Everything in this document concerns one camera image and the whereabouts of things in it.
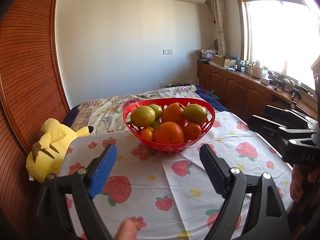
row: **yellow stuffed toy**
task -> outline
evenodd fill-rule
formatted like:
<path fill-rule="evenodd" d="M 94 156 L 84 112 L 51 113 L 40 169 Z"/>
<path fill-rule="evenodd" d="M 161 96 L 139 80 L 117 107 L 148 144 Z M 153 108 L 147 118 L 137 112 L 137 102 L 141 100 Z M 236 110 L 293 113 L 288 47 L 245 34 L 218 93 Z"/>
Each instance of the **yellow stuffed toy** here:
<path fill-rule="evenodd" d="M 70 143 L 77 137 L 87 136 L 93 131 L 86 126 L 73 131 L 58 120 L 49 118 L 41 127 L 44 135 L 32 145 L 26 161 L 29 174 L 38 182 L 43 183 L 47 174 L 58 174 Z"/>

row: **orange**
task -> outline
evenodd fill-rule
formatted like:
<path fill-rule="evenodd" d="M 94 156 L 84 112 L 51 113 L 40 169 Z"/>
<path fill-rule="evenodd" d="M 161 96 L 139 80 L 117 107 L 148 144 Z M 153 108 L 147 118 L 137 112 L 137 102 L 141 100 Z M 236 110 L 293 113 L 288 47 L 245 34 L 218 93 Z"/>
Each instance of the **orange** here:
<path fill-rule="evenodd" d="M 162 114 L 162 123 L 175 122 L 181 127 L 184 127 L 187 120 L 183 117 L 185 107 L 182 104 L 174 103 L 169 105 Z"/>
<path fill-rule="evenodd" d="M 183 134 L 186 141 L 197 139 L 201 135 L 201 127 L 191 122 L 183 128 Z"/>
<path fill-rule="evenodd" d="M 150 126 L 143 128 L 143 130 L 144 130 L 144 129 L 148 129 L 148 130 L 150 130 L 151 132 L 154 132 L 154 131 L 155 131 L 155 129 L 153 129 L 153 127 L 150 127 Z"/>
<path fill-rule="evenodd" d="M 140 136 L 146 140 L 153 141 L 153 132 L 149 129 L 142 129 Z"/>
<path fill-rule="evenodd" d="M 154 133 L 154 141 L 162 144 L 180 144 L 184 142 L 183 130 L 175 122 L 165 122 L 159 125 Z"/>

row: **red plastic basket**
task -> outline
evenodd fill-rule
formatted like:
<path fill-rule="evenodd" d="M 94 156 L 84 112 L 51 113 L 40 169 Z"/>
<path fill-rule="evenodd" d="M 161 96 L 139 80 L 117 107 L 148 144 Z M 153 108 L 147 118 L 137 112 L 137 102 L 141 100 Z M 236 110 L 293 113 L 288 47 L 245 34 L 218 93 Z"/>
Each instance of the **red plastic basket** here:
<path fill-rule="evenodd" d="M 167 144 L 161 144 L 161 143 L 155 143 L 149 140 L 146 140 L 140 136 L 141 128 L 138 128 L 134 126 L 133 124 L 128 124 L 127 122 L 130 121 L 130 117 L 128 117 L 128 114 L 131 114 L 131 112 L 136 109 L 139 106 L 148 106 L 152 104 L 156 104 L 158 106 L 161 106 L 162 109 L 165 109 L 168 105 L 171 105 L 173 103 L 178 102 L 179 104 L 182 104 L 184 106 L 187 106 L 188 103 L 190 104 L 198 104 L 206 108 L 210 114 L 211 114 L 211 119 L 206 120 L 206 122 L 201 126 L 201 135 L 192 141 L 188 141 L 182 144 L 172 144 L 172 145 L 167 145 Z M 156 150 L 162 151 L 166 154 L 178 154 L 181 151 L 189 148 L 191 145 L 199 141 L 212 127 L 213 122 L 215 119 L 215 112 L 213 107 L 207 103 L 206 101 L 195 99 L 195 98 L 160 98 L 160 99 L 150 99 L 150 100 L 145 100 L 145 101 L 140 101 L 137 103 L 134 103 L 132 105 L 129 105 L 124 113 L 123 113 L 123 120 L 124 123 L 127 125 L 129 130 L 140 140 L 142 141 L 145 145 L 148 145 Z"/>

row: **white wall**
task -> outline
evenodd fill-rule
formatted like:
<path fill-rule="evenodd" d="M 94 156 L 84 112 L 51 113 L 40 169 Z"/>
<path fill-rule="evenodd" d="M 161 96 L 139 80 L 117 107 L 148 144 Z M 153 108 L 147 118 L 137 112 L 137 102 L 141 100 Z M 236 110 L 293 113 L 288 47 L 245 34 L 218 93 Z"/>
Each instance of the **white wall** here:
<path fill-rule="evenodd" d="M 159 89 L 160 82 L 193 82 L 195 50 L 213 48 L 216 37 L 206 4 L 57 0 L 57 54 L 71 107 Z"/>
<path fill-rule="evenodd" d="M 241 53 L 241 28 L 238 0 L 223 0 L 223 3 L 228 53 L 231 57 L 238 57 Z"/>

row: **cable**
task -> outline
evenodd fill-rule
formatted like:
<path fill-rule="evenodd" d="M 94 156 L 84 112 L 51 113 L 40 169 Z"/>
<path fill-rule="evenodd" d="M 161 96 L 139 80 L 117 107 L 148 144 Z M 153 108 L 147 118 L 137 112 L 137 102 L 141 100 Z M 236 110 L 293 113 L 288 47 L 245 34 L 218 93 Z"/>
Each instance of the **cable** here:
<path fill-rule="evenodd" d="M 206 2 L 206 4 L 207 4 L 207 7 L 209 8 L 209 10 L 210 10 L 210 7 L 209 7 L 209 4 Z M 214 12 L 212 11 L 212 10 L 210 10 L 210 12 L 212 12 L 213 14 L 214 14 Z"/>

